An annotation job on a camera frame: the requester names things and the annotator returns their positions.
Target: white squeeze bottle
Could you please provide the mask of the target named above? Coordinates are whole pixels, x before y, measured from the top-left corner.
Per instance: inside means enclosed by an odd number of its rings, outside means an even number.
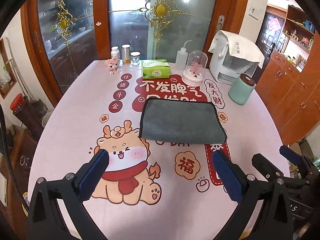
[[[111,58],[114,58],[114,57],[118,57],[118,59],[120,60],[120,51],[117,46],[111,48]]]
[[[177,52],[177,58],[176,58],[176,69],[184,69],[186,67],[187,59],[188,59],[188,52],[187,49],[185,48],[187,42],[186,41],[183,45],[183,47],[178,50]]]

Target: pink tablecloth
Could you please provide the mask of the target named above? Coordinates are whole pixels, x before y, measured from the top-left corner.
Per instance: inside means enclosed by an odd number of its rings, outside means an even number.
[[[110,152],[107,171],[115,172],[105,173],[93,193],[96,198],[84,206],[108,239],[207,240],[214,238],[237,206],[210,165],[214,150],[222,149],[258,179],[264,178],[251,165],[256,153],[289,176],[287,160],[278,151],[279,134],[255,91],[240,106],[229,98],[230,86],[216,82],[208,69],[197,89],[185,86],[181,74],[172,69],[169,79],[143,81],[140,69],[123,66],[121,73],[112,76],[103,61],[92,62],[65,93],[44,129],[32,163],[29,198],[37,178],[55,180],[76,172],[103,147]],[[204,146],[139,140],[141,109],[150,95],[212,101],[227,143]],[[124,182],[112,181],[115,178]],[[59,204],[74,233],[63,203]]]

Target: mint green canister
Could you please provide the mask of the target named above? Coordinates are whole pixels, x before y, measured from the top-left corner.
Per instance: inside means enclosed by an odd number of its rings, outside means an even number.
[[[254,80],[246,74],[238,76],[229,90],[229,97],[238,105],[244,105],[256,86]]]

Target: green tissue box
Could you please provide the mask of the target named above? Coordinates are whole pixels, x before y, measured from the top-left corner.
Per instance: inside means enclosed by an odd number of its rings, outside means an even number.
[[[142,60],[142,78],[168,78],[170,66],[165,59]]]

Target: glass door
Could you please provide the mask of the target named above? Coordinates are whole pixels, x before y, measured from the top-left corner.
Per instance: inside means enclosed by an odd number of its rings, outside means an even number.
[[[130,44],[141,59],[175,62],[187,40],[188,51],[203,50],[215,0],[109,0],[110,46]]]
[[[46,56],[64,94],[94,60],[97,49],[92,0],[38,0],[38,19]]]

